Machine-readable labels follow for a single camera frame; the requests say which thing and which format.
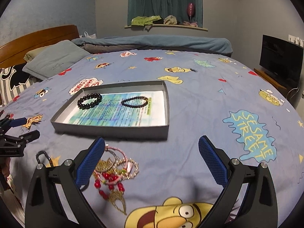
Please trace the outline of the red bead gold earrings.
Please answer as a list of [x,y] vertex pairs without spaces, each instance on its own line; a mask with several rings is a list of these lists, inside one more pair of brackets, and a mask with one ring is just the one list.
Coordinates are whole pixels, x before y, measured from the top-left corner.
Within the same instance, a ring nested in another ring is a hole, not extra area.
[[99,195],[110,202],[115,209],[127,215],[126,201],[124,198],[125,188],[122,184],[121,177],[114,173],[99,172],[94,170],[95,179],[94,187],[98,190]]

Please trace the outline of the gold chain hoop earring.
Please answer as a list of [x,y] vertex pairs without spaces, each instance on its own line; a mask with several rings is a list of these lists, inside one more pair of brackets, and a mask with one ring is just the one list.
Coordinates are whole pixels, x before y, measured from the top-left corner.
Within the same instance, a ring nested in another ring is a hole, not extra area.
[[107,160],[100,159],[98,161],[97,166],[95,167],[95,171],[97,172],[107,172],[112,169],[116,163],[117,157],[108,158]]

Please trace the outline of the striped black white pillow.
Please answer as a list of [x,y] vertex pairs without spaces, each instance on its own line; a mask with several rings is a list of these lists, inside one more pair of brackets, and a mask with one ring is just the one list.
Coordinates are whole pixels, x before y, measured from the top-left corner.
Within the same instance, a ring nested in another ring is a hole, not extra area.
[[26,63],[1,68],[1,100],[3,105],[7,105],[31,85],[41,81],[29,73],[23,72],[25,65]]

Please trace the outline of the yellow-green pillow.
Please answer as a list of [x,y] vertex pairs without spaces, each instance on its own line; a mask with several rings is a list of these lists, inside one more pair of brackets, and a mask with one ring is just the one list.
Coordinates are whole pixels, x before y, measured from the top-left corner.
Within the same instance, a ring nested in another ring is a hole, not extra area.
[[23,57],[23,59],[29,63],[30,61],[33,61],[33,59],[40,54],[42,51],[44,51],[45,49],[47,49],[49,46],[44,46],[44,47],[39,47],[36,49],[33,49],[31,51],[28,51],[25,56]]

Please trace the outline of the wooden headboard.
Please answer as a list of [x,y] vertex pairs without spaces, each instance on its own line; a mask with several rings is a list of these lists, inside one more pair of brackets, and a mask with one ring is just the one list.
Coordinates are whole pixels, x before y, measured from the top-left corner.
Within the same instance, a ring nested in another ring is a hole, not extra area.
[[29,33],[1,46],[1,68],[25,63],[24,56],[28,51],[76,38],[79,38],[76,25],[51,27]]

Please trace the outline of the Sesame Street bedsheet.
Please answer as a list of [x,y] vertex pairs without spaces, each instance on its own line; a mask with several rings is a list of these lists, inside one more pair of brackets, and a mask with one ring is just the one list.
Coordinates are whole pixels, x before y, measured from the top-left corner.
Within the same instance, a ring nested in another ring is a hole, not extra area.
[[117,158],[84,196],[108,227],[130,227],[140,210],[155,208],[149,227],[193,227],[222,191],[200,156],[198,140],[241,163],[266,163],[283,222],[303,193],[303,121],[269,83],[242,63],[185,51],[121,51],[89,55],[63,72],[30,86],[6,105],[6,114],[38,130],[22,158],[11,161],[14,188],[26,203],[46,151],[55,165],[74,158],[101,136]]

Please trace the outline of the printed paper tray liner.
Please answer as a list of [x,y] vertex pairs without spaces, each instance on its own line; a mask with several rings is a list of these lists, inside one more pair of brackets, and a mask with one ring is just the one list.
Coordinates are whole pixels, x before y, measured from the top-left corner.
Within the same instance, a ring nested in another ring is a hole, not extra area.
[[88,110],[75,107],[64,124],[102,127],[155,127],[166,125],[163,91],[113,93]]

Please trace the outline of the teal blanket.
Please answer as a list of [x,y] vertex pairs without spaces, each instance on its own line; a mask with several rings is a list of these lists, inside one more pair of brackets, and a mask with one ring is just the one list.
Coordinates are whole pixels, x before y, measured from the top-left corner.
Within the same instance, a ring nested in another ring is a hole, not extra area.
[[77,38],[72,42],[90,53],[128,50],[163,49],[170,51],[195,51],[232,56],[230,41],[225,38],[206,38],[179,35],[139,35],[106,37],[100,39]]

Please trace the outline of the grey cardboard tray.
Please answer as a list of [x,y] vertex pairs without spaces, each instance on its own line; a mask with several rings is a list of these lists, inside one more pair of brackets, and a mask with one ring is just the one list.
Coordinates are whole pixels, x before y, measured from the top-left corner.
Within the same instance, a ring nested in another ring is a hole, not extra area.
[[121,82],[77,91],[51,118],[57,133],[163,141],[169,132],[164,81]]

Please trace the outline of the black monitor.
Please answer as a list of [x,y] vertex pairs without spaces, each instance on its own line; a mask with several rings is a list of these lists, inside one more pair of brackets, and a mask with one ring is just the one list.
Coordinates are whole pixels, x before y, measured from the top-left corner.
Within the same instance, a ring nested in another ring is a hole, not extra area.
[[299,86],[303,63],[303,48],[291,42],[262,36],[259,65],[291,88]]

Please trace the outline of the green cloth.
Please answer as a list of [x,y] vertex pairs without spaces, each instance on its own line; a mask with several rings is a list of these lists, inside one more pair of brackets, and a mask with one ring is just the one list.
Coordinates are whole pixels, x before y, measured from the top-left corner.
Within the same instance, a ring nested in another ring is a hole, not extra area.
[[131,26],[149,26],[160,20],[162,20],[162,17],[159,15],[153,15],[150,17],[134,17],[131,20]]

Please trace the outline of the wooden window shelf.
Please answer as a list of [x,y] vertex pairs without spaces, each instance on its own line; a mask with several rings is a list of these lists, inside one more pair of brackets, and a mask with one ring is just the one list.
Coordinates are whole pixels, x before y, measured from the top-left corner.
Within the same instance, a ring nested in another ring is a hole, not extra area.
[[149,30],[152,28],[163,27],[163,28],[184,28],[184,29],[192,29],[192,30],[201,30],[201,31],[206,31],[206,32],[209,31],[207,28],[202,28],[202,27],[193,27],[193,26],[186,26],[186,25],[172,25],[172,24],[153,24],[153,25],[148,25],[148,26],[126,25],[126,26],[124,26],[124,29],[130,29],[130,28],[146,29],[146,27],[148,27]]

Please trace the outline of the pink cloth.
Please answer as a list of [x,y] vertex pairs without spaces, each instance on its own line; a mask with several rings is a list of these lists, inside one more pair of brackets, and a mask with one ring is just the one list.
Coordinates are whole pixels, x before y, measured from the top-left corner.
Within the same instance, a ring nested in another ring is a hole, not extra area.
[[197,22],[192,22],[192,23],[190,23],[190,22],[184,21],[184,22],[182,23],[182,25],[183,25],[183,26],[188,26],[188,27],[198,27],[198,23],[197,23]]

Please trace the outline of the maroon wine glass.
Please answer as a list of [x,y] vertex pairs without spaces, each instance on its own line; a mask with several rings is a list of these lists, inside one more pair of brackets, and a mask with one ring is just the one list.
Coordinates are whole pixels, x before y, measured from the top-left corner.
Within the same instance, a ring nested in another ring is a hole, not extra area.
[[189,3],[187,6],[187,15],[190,19],[190,22],[192,22],[192,19],[195,16],[195,4],[194,3]]

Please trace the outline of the white wall power strip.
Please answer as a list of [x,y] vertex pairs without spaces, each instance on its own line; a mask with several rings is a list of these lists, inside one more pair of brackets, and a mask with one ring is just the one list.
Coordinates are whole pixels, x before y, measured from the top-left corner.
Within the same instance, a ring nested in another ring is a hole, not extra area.
[[295,45],[298,45],[298,46],[304,48],[304,40],[299,38],[299,37],[289,35],[288,36],[288,41],[295,44]]

